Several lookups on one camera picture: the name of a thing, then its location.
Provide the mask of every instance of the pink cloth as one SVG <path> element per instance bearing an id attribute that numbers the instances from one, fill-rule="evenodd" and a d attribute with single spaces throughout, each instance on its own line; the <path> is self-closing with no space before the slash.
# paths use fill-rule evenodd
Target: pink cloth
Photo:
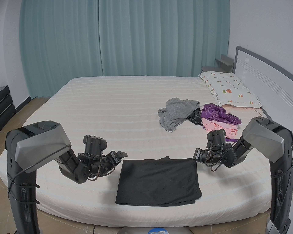
<path id="1" fill-rule="evenodd" d="M 237 126 L 233 124 L 217 122 L 215 120 L 210 121 L 205 118 L 202 118 L 202 124 L 208 132 L 224 129 L 226 137 L 229 139 L 234 139 L 234 136 L 237 134 Z"/>

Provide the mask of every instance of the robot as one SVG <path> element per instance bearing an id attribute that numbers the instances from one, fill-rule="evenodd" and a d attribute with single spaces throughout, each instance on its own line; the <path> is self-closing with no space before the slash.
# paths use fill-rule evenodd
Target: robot
<path id="1" fill-rule="evenodd" d="M 286 234 L 293 190 L 292 132 L 264 117 L 251 119 L 234 144 L 226 143 L 225 131 L 208 133 L 207 149 L 197 148 L 193 159 L 215 171 L 219 166 L 233 167 L 243 162 L 255 147 L 270 161 L 272 180 L 271 214 L 266 234 Z M 85 152 L 74 154 L 59 123 L 43 121 L 7 133 L 8 197 L 16 224 L 15 234 L 42 234 L 38 226 L 35 190 L 36 170 L 55 160 L 61 173 L 76 183 L 96 180 L 113 172 L 126 153 L 103 150 L 107 142 L 96 136 L 84 137 Z M 122 234 L 143 234 L 151 228 L 123 228 Z M 168 234 L 190 233 L 186 228 L 165 228 Z"/>

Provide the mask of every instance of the curtain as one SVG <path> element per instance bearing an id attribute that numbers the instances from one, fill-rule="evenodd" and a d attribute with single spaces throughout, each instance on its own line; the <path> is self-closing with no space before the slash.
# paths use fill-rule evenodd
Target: curtain
<path id="1" fill-rule="evenodd" d="M 75 77 L 196 77 L 227 55 L 229 28 L 229 0 L 23 0 L 23 69 L 32 98 Z"/>

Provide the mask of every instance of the floral pillowcase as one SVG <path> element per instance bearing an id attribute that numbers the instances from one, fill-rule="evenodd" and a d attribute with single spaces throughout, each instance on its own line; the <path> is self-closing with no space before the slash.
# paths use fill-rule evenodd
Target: floral pillowcase
<path id="1" fill-rule="evenodd" d="M 225 104 L 254 108 L 262 106 L 258 98 L 242 84 L 234 73 L 207 71 L 199 74 L 199 77 L 208 86 L 219 106 Z"/>

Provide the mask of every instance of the gray towel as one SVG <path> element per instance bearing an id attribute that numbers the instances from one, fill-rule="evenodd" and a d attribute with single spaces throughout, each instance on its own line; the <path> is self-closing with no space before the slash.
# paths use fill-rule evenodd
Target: gray towel
<path id="1" fill-rule="evenodd" d="M 199 101 L 171 98 L 166 102 L 166 108 L 159 109 L 159 122 L 165 130 L 172 132 L 175 130 L 175 126 L 183 123 L 199 106 Z"/>

